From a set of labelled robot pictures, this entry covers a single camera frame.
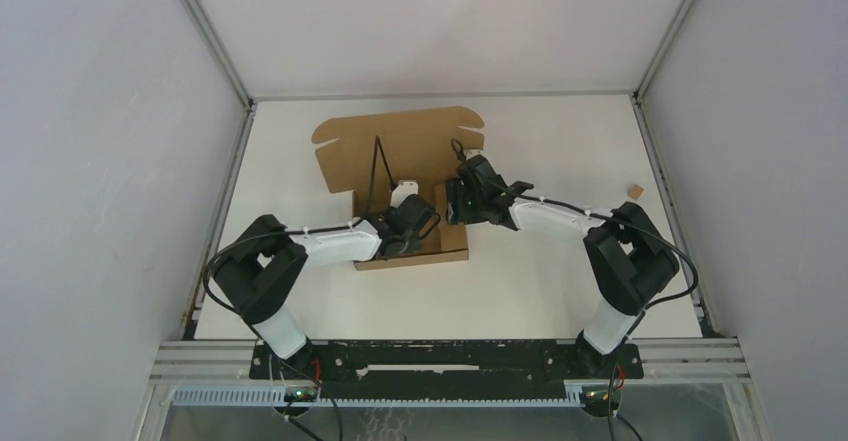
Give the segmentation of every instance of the small cardboard piece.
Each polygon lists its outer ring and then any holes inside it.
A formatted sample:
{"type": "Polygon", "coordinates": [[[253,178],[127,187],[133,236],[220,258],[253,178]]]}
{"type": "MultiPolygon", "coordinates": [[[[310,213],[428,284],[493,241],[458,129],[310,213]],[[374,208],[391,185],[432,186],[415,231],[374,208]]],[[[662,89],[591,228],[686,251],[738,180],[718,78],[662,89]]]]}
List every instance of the small cardboard piece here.
{"type": "MultiPolygon", "coordinates": [[[[462,106],[332,118],[312,133],[318,165],[331,193],[353,190],[353,214],[362,215],[368,199],[374,137],[380,136],[395,182],[418,182],[418,194],[436,207],[442,220],[414,254],[355,263],[357,270],[443,263],[468,259],[464,225],[447,224],[444,182],[456,177],[459,161],[451,149],[457,138],[466,149],[483,149],[483,119],[462,106]]],[[[390,201],[389,178],[377,155],[371,210],[390,201]]]]}
{"type": "Polygon", "coordinates": [[[634,184],[627,191],[627,196],[630,199],[632,199],[633,201],[639,201],[639,197],[642,196],[642,193],[644,193],[644,192],[645,192],[645,190],[644,190],[644,188],[642,188],[642,186],[639,186],[638,184],[634,184]]]}

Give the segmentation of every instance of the red wire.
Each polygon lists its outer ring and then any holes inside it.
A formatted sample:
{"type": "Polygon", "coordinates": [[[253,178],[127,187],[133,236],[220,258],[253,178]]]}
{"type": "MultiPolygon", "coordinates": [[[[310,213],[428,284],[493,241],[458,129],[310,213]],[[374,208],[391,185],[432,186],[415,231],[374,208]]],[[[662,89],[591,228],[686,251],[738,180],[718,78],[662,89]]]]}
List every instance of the red wire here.
{"type": "Polygon", "coordinates": [[[619,389],[624,387],[624,381],[627,379],[627,377],[624,375],[624,370],[621,369],[620,364],[616,364],[615,367],[618,369],[618,379],[619,379],[619,381],[621,381],[621,383],[618,385],[618,387],[615,388],[615,390],[618,391],[619,389]]]}
{"type": "Polygon", "coordinates": [[[315,365],[315,381],[321,382],[321,360],[316,359],[309,364],[315,365]]]}

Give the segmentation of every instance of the metal frame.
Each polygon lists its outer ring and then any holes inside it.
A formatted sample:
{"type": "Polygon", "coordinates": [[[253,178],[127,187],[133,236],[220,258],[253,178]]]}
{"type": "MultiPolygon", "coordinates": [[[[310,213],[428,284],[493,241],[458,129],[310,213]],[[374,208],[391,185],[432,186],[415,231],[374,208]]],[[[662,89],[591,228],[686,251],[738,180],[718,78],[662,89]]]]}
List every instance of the metal frame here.
{"type": "MultiPolygon", "coordinates": [[[[562,340],[572,343],[573,340],[562,340]]],[[[741,440],[770,440],[751,384],[748,367],[736,339],[640,339],[644,379],[631,385],[718,384],[724,389],[733,426],[741,440]]],[[[253,360],[253,341],[164,342],[153,365],[145,407],[137,420],[135,437],[159,440],[171,406],[281,406],[286,389],[313,387],[302,379],[280,382],[248,377],[253,360]]],[[[496,402],[445,400],[371,401],[337,399],[340,407],[563,407],[580,406],[584,386],[605,385],[607,380],[582,380],[563,384],[558,399],[510,399],[496,402]]],[[[298,406],[329,406],[326,400],[298,406]]]]}
{"type": "Polygon", "coordinates": [[[394,94],[327,94],[319,96],[260,96],[253,98],[256,103],[264,101],[339,101],[359,99],[422,99],[422,98],[482,98],[482,97],[517,97],[517,96],[630,96],[629,89],[587,89],[561,91],[455,91],[450,93],[394,93],[394,94]]]}
{"type": "Polygon", "coordinates": [[[680,32],[680,28],[683,27],[683,23],[686,21],[692,7],[695,5],[695,1],[697,0],[681,0],[680,4],[677,6],[677,10],[674,12],[674,16],[672,16],[671,22],[668,24],[665,33],[663,33],[659,46],[657,46],[657,50],[654,52],[654,55],[651,57],[651,61],[648,63],[648,68],[645,70],[645,74],[643,74],[642,79],[639,80],[639,86],[633,93],[639,104],[642,103],[642,100],[645,99],[645,95],[648,94],[648,90],[654,82],[657,71],[659,71],[660,66],[665,60],[666,54],[668,54],[671,45],[674,43],[675,38],[680,32]]]}
{"type": "MultiPolygon", "coordinates": [[[[660,190],[663,205],[668,215],[675,242],[687,249],[683,228],[679,222],[673,192],[662,169],[663,162],[654,143],[649,123],[642,110],[643,99],[653,82],[665,56],[677,36],[686,16],[696,0],[681,0],[662,40],[654,53],[649,66],[642,76],[639,86],[633,93],[587,91],[587,92],[544,92],[544,93],[453,93],[456,95],[563,95],[563,94],[630,94],[634,113],[645,142],[645,148],[652,170],[660,190]]],[[[197,27],[210,53],[221,66],[234,92],[246,108],[246,117],[242,130],[233,150],[230,171],[223,183],[221,197],[210,227],[208,241],[204,247],[203,260],[209,258],[217,247],[223,230],[224,220],[232,199],[232,193],[250,128],[255,114],[253,100],[239,77],[232,60],[215,32],[212,23],[199,0],[182,0],[192,22],[197,27]]],[[[407,94],[405,97],[424,97],[426,94],[407,94]]],[[[362,96],[337,96],[326,99],[361,98],[362,96]]],[[[263,98],[262,100],[282,100],[290,98],[263,98]]],[[[696,292],[696,306],[706,308],[709,301],[703,290],[696,292]]],[[[189,306],[189,316],[200,307],[202,291],[195,291],[189,306]]],[[[708,316],[709,309],[701,312],[708,316]]],[[[753,390],[747,365],[739,348],[738,341],[725,338],[705,339],[641,339],[633,340],[640,349],[645,370],[645,378],[628,380],[638,385],[687,385],[719,384],[723,386],[725,398],[731,410],[733,425],[741,440],[770,440],[766,424],[753,390]]],[[[214,405],[214,406],[256,406],[280,404],[285,393],[281,384],[267,380],[252,380],[248,377],[253,363],[253,341],[174,341],[161,344],[158,356],[148,381],[142,409],[136,420],[132,439],[156,441],[162,436],[168,410],[174,405],[214,405]]],[[[443,402],[424,400],[407,402],[405,407],[448,407],[448,406],[562,406],[576,407],[579,402],[574,395],[582,386],[605,384],[606,380],[582,380],[566,382],[563,385],[563,397],[550,400],[503,400],[496,403],[443,402]]],[[[286,380],[286,387],[312,387],[307,380],[286,380]]],[[[338,400],[341,406],[368,406],[379,403],[362,400],[338,400]]],[[[319,400],[316,405],[326,404],[319,400]]],[[[397,406],[397,402],[386,404],[397,406]]]]}
{"type": "Polygon", "coordinates": [[[191,18],[191,22],[194,23],[194,26],[200,33],[200,36],[209,48],[209,53],[212,54],[212,57],[215,58],[215,61],[224,71],[224,75],[230,82],[230,86],[232,86],[233,91],[235,91],[242,106],[246,109],[250,108],[253,105],[253,100],[247,92],[247,87],[245,87],[244,82],[238,75],[238,71],[236,71],[235,65],[224,47],[224,43],[221,42],[221,38],[212,26],[212,21],[209,20],[209,15],[206,14],[206,10],[203,9],[203,5],[200,3],[200,0],[180,1],[182,1],[183,6],[186,8],[186,12],[191,18]]]}

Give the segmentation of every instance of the wire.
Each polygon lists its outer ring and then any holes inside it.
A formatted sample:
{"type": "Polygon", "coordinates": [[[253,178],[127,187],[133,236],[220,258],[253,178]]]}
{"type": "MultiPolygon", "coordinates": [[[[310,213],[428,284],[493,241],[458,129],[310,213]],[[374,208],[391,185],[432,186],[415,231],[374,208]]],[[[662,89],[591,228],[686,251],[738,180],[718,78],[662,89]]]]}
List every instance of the wire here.
{"type": "Polygon", "coordinates": [[[395,178],[392,177],[392,170],[389,169],[389,162],[386,161],[386,152],[383,150],[383,142],[380,140],[379,136],[374,137],[374,159],[377,158],[377,148],[380,149],[380,157],[383,158],[383,167],[386,168],[386,174],[389,176],[389,184],[392,186],[392,190],[394,190],[397,188],[397,183],[395,182],[395,178]]]}
{"type": "Polygon", "coordinates": [[[613,385],[615,384],[615,373],[617,372],[618,366],[618,357],[621,354],[621,348],[617,349],[615,352],[615,356],[613,356],[612,362],[613,367],[610,370],[610,384],[607,389],[607,427],[610,430],[610,438],[612,441],[616,441],[615,437],[615,428],[612,425],[612,393],[613,393],[613,385]]]}
{"type": "Polygon", "coordinates": [[[289,417],[288,415],[286,415],[286,421],[291,423],[292,426],[301,430],[303,432],[303,434],[309,436],[310,438],[314,439],[315,441],[324,441],[323,439],[319,438],[317,434],[313,433],[311,429],[300,424],[300,421],[298,421],[298,420],[296,420],[292,417],[289,417]]]}
{"type": "MultiPolygon", "coordinates": [[[[269,349],[268,350],[268,382],[271,383],[271,409],[273,409],[274,412],[276,413],[277,408],[274,407],[274,397],[277,394],[277,385],[276,385],[276,383],[274,383],[274,373],[271,371],[271,368],[274,364],[273,362],[271,362],[271,360],[273,360],[273,359],[274,359],[274,352],[269,349]]],[[[280,381],[283,382],[283,396],[285,397],[285,393],[288,389],[288,385],[286,385],[286,378],[283,377],[282,371],[280,371],[280,381]]],[[[289,406],[291,406],[291,403],[289,403],[289,405],[286,406],[286,409],[289,409],[289,406]]]]}
{"type": "Polygon", "coordinates": [[[389,163],[386,160],[386,154],[383,151],[383,143],[380,141],[379,136],[375,136],[374,137],[374,154],[371,155],[371,180],[369,182],[369,187],[368,187],[368,200],[365,203],[365,212],[362,216],[360,216],[356,221],[354,221],[353,223],[350,223],[350,224],[339,225],[339,226],[329,226],[329,227],[325,227],[325,228],[316,228],[316,229],[310,229],[310,230],[300,230],[300,231],[275,231],[275,232],[272,232],[272,233],[259,234],[259,235],[256,235],[256,236],[251,236],[249,238],[239,239],[239,240],[234,241],[233,243],[230,243],[229,245],[227,245],[226,247],[224,247],[223,249],[218,251],[214,256],[212,256],[212,258],[203,266],[203,269],[200,272],[200,283],[203,285],[203,290],[206,292],[206,295],[209,296],[209,298],[212,301],[214,301],[216,304],[218,304],[222,308],[226,309],[227,311],[229,311],[231,313],[236,312],[235,308],[233,308],[230,304],[225,303],[221,298],[219,298],[217,295],[215,295],[215,293],[213,293],[211,289],[209,289],[209,281],[210,281],[210,278],[212,277],[211,273],[212,273],[213,268],[215,267],[215,264],[217,264],[218,261],[220,261],[221,258],[224,257],[224,255],[226,255],[227,253],[229,253],[230,251],[232,251],[233,249],[235,249],[235,248],[237,248],[241,245],[251,243],[253,241],[258,241],[260,239],[278,238],[280,236],[305,235],[305,234],[307,234],[307,232],[309,234],[322,234],[322,233],[332,233],[332,232],[335,232],[335,231],[347,231],[349,229],[353,229],[353,228],[359,226],[360,224],[362,224],[362,222],[365,220],[365,216],[367,216],[371,212],[371,203],[373,202],[373,199],[374,199],[374,179],[375,179],[376,174],[377,174],[377,151],[378,150],[383,157],[383,166],[385,166],[385,168],[386,168],[386,174],[389,176],[389,183],[392,186],[392,190],[394,190],[397,187],[397,184],[395,184],[395,180],[392,177],[392,172],[389,169],[389,163]]]}
{"type": "Polygon", "coordinates": [[[630,431],[633,431],[633,434],[636,436],[636,439],[638,439],[639,441],[645,441],[644,439],[642,439],[642,436],[639,434],[639,431],[636,431],[636,428],[633,427],[632,424],[630,424],[630,421],[624,419],[624,416],[618,414],[618,415],[616,415],[616,417],[619,419],[619,421],[624,423],[625,426],[630,428],[630,431]]]}
{"type": "Polygon", "coordinates": [[[321,360],[318,359],[318,358],[315,358],[315,360],[313,360],[309,364],[315,365],[315,379],[318,380],[318,381],[321,381],[321,360]]]}
{"type": "Polygon", "coordinates": [[[305,374],[305,373],[303,373],[302,371],[299,371],[299,370],[298,370],[298,369],[296,369],[294,366],[292,366],[292,365],[290,365],[289,363],[285,362],[285,360],[283,360],[283,359],[281,359],[281,358],[277,358],[277,359],[280,361],[280,363],[281,363],[283,366],[285,366],[286,368],[288,368],[288,369],[289,369],[289,371],[293,371],[295,374],[297,374],[297,375],[299,375],[299,376],[303,376],[305,379],[308,379],[309,381],[312,381],[313,383],[315,383],[315,386],[317,386],[317,387],[318,387],[318,389],[320,389],[320,390],[321,390],[321,394],[322,394],[322,395],[323,395],[323,394],[326,394],[326,395],[327,395],[327,397],[330,399],[330,403],[332,403],[332,404],[333,404],[333,411],[334,411],[334,413],[336,414],[336,422],[337,422],[337,423],[338,423],[338,425],[339,425],[339,441],[343,441],[343,440],[344,440],[344,428],[342,427],[342,411],[341,411],[341,409],[339,409],[339,404],[336,402],[336,398],[334,398],[334,397],[333,397],[333,395],[332,395],[332,394],[330,394],[330,392],[329,392],[329,391],[327,391],[327,388],[325,388],[325,387],[324,387],[324,384],[323,384],[323,383],[321,383],[321,381],[318,381],[317,379],[313,378],[312,376],[309,376],[308,374],[305,374]]]}
{"type": "Polygon", "coordinates": [[[624,387],[624,381],[627,380],[627,377],[624,375],[624,370],[621,369],[620,364],[616,364],[615,367],[618,370],[618,381],[619,381],[618,383],[616,383],[615,390],[618,391],[618,390],[620,390],[621,388],[624,387]]]}
{"type": "Polygon", "coordinates": [[[537,197],[535,197],[535,196],[527,196],[527,195],[524,195],[524,194],[514,193],[514,192],[512,192],[511,190],[509,190],[508,188],[505,188],[505,187],[503,187],[503,186],[499,185],[498,183],[494,182],[493,180],[489,179],[489,178],[488,178],[488,177],[486,177],[486,176],[482,176],[482,175],[481,175],[480,177],[481,177],[481,178],[483,179],[483,181],[485,181],[486,183],[488,183],[488,184],[490,184],[490,185],[494,186],[494,187],[495,187],[496,189],[498,189],[499,191],[501,191],[501,192],[503,192],[503,193],[505,193],[505,194],[508,194],[508,195],[510,195],[510,196],[514,196],[514,197],[516,197],[516,198],[524,199],[524,200],[527,200],[527,201],[537,201],[537,202],[540,202],[540,203],[553,204],[554,206],[560,206],[560,207],[566,208],[566,209],[568,209],[568,210],[574,211],[574,212],[576,212],[576,213],[580,213],[580,214],[588,214],[588,216],[589,216],[590,218],[600,219],[601,221],[609,221],[609,222],[611,222],[611,223],[618,224],[619,226],[622,226],[622,227],[624,227],[624,228],[629,228],[629,229],[632,229],[632,230],[634,230],[634,231],[638,231],[638,232],[640,232],[640,233],[642,233],[642,234],[644,234],[644,235],[646,235],[646,236],[649,236],[649,237],[651,237],[651,238],[654,238],[655,240],[659,241],[659,242],[660,242],[660,243],[662,243],[664,246],[666,246],[666,247],[668,247],[670,250],[672,250],[675,254],[677,254],[677,256],[678,256],[678,257],[679,257],[679,258],[680,258],[680,259],[681,259],[684,263],[686,263],[686,265],[689,267],[689,271],[692,273],[692,284],[690,284],[688,288],[686,288],[685,290],[683,290],[683,291],[681,291],[681,292],[679,292],[679,293],[677,293],[677,294],[672,294],[672,295],[670,295],[670,296],[666,296],[666,297],[663,297],[663,298],[660,298],[660,299],[655,299],[654,301],[649,302],[649,303],[648,303],[647,305],[645,305],[645,307],[642,309],[642,312],[643,312],[643,313],[644,313],[645,311],[647,311],[648,309],[650,309],[650,308],[652,308],[652,307],[654,307],[654,306],[656,306],[656,305],[658,305],[658,304],[660,304],[660,303],[665,303],[665,302],[668,302],[668,301],[673,301],[673,300],[675,300],[675,299],[680,299],[680,298],[682,298],[682,297],[684,297],[684,296],[689,296],[689,295],[690,295],[690,294],[692,294],[692,293],[693,293],[696,289],[698,289],[699,276],[698,276],[698,269],[695,267],[695,263],[693,263],[693,262],[692,262],[692,260],[689,258],[689,256],[687,256],[687,255],[686,255],[686,253],[684,253],[684,252],[683,252],[680,248],[678,248],[678,247],[677,247],[677,246],[675,246],[674,244],[672,244],[672,243],[670,243],[670,242],[666,241],[665,239],[663,239],[663,237],[662,237],[662,236],[656,235],[656,234],[654,234],[654,233],[652,233],[652,232],[648,231],[647,229],[640,228],[639,226],[635,226],[635,225],[630,224],[630,223],[628,223],[628,222],[626,222],[626,221],[621,221],[621,220],[619,220],[619,219],[615,219],[615,218],[610,217],[610,216],[604,216],[604,215],[602,215],[602,214],[597,214],[597,213],[593,213],[593,212],[588,212],[588,213],[587,213],[585,209],[582,209],[582,208],[579,208],[579,207],[577,207],[577,206],[574,206],[573,204],[564,203],[564,202],[562,202],[562,201],[557,201],[557,200],[555,200],[555,199],[548,199],[548,198],[542,199],[542,198],[537,198],[537,197]]]}

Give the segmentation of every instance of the black metal plate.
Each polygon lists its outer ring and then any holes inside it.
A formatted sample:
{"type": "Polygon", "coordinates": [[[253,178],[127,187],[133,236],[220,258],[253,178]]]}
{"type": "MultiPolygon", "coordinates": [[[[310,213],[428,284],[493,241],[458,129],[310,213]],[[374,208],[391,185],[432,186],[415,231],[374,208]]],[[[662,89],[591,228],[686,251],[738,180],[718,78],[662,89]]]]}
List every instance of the black metal plate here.
{"type": "MultiPolygon", "coordinates": [[[[628,379],[644,377],[639,349],[622,346],[619,363],[628,379]]],[[[263,344],[254,348],[251,379],[301,376],[282,367],[263,344]]],[[[594,373],[581,369],[574,344],[556,340],[316,341],[289,360],[316,377],[338,398],[355,399],[546,399],[563,396],[563,380],[609,379],[612,361],[594,373]],[[473,371],[377,371],[374,365],[470,365],[473,371]]]]}

